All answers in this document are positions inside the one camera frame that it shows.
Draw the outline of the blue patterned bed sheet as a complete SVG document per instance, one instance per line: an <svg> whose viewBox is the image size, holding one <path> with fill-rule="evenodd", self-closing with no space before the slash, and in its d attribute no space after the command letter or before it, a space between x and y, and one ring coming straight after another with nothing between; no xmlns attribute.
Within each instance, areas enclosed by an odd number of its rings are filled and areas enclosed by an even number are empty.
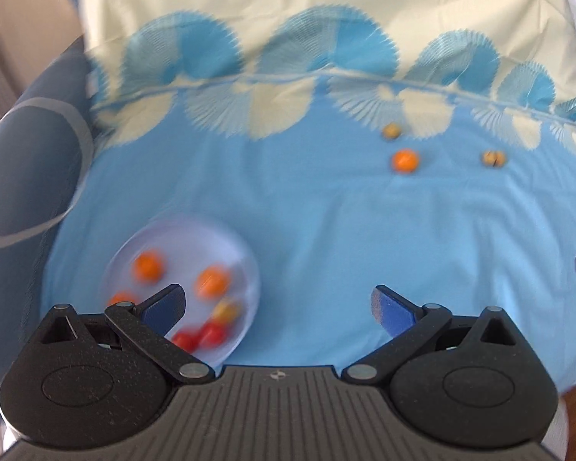
<svg viewBox="0 0 576 461"><path fill-rule="evenodd" d="M91 168L42 307L95 311L136 232L239 233L261 302L233 361L344 366L385 284L505 308L576 383L576 28L567 0L79 0ZM383 138L389 123L397 139ZM392 155L416 151L396 173ZM482 163L503 151L502 167Z"/></svg>

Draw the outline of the orange mandarin front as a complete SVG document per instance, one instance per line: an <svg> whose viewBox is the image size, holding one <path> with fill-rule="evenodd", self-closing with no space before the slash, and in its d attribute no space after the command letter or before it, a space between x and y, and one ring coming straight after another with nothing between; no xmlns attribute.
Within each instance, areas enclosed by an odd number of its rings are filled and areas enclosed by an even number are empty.
<svg viewBox="0 0 576 461"><path fill-rule="evenodd" d="M159 282L165 274L163 255L156 250L141 252L132 262L132 276L140 283Z"/></svg>

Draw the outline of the light blue plastic plate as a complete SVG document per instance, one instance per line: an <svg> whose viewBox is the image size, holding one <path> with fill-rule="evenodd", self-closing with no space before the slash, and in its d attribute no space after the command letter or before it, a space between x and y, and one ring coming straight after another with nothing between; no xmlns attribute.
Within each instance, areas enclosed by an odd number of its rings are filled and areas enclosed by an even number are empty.
<svg viewBox="0 0 576 461"><path fill-rule="evenodd" d="M156 284L141 282L134 274L140 254L157 253L164 275ZM185 314L166 334L173 338L181 332L199 330L212 317L215 300L206 300L196 292L196 281L208 267L218 265L231 274L229 301L241 308L230 324L225 342L200 348L196 357L211 367L220 367L233 354L253 323L260 301L260 275L255 257L247 243L234 231L199 217L173 217L151 223L136 232L110 260L101 284L102 300L129 295L141 302L170 284L181 285L185 292Z"/></svg>

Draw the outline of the orange mandarin top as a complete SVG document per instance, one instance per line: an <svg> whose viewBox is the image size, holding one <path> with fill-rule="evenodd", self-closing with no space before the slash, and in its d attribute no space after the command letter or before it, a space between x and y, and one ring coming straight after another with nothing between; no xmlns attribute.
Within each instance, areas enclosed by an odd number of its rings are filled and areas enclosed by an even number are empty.
<svg viewBox="0 0 576 461"><path fill-rule="evenodd" d="M396 173L414 173L420 165L420 156L416 151L402 149L395 152L391 157L391 167Z"/></svg>

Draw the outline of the red tomato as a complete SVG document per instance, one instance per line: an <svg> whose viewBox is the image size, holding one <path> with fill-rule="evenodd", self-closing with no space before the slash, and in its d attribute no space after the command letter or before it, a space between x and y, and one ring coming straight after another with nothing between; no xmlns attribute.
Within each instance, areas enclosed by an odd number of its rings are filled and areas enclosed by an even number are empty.
<svg viewBox="0 0 576 461"><path fill-rule="evenodd" d="M200 327L199 345L205 350L221 347L230 336L230 327L225 323L216 323L213 320Z"/></svg>
<svg viewBox="0 0 576 461"><path fill-rule="evenodd" d="M200 348L199 330L181 330L171 337L174 345L181 350L193 355Z"/></svg>

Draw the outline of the tan longan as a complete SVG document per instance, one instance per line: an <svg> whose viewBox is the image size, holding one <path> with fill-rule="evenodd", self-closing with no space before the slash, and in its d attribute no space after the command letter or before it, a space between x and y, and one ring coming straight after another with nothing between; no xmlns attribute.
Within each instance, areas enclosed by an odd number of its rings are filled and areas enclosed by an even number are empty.
<svg viewBox="0 0 576 461"><path fill-rule="evenodd" d="M503 151L496 151L495 158L494 158L494 165L496 167L502 167L507 162L507 155L503 153Z"/></svg>
<svg viewBox="0 0 576 461"><path fill-rule="evenodd" d="M397 139L402 135L402 126L398 123L389 123L382 129L381 134L385 139Z"/></svg>
<svg viewBox="0 0 576 461"><path fill-rule="evenodd" d="M495 151L485 151L482 154L482 163L487 167L495 167L497 164L497 154Z"/></svg>

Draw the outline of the yellow round fruit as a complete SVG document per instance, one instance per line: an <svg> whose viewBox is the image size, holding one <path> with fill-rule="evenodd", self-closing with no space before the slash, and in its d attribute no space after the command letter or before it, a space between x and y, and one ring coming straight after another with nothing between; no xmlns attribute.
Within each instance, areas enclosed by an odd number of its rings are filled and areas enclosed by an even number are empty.
<svg viewBox="0 0 576 461"><path fill-rule="evenodd" d="M242 312L242 304L233 298L222 298L214 307L210 320L221 326L231 326L239 319Z"/></svg>

